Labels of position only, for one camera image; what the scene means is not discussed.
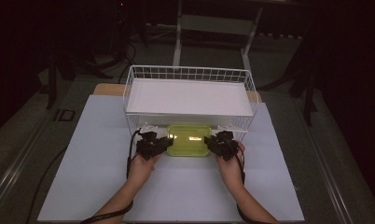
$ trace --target white table surface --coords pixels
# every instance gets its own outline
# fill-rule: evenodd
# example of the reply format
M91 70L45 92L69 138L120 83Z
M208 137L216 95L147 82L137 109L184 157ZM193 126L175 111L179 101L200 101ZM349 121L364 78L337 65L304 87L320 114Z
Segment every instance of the white table surface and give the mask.
M38 220L91 217L125 181L130 138L122 97L90 96ZM259 104L243 143L248 190L277 219L304 220L265 104ZM124 218L160 223L241 220L212 155L181 158L166 153Z

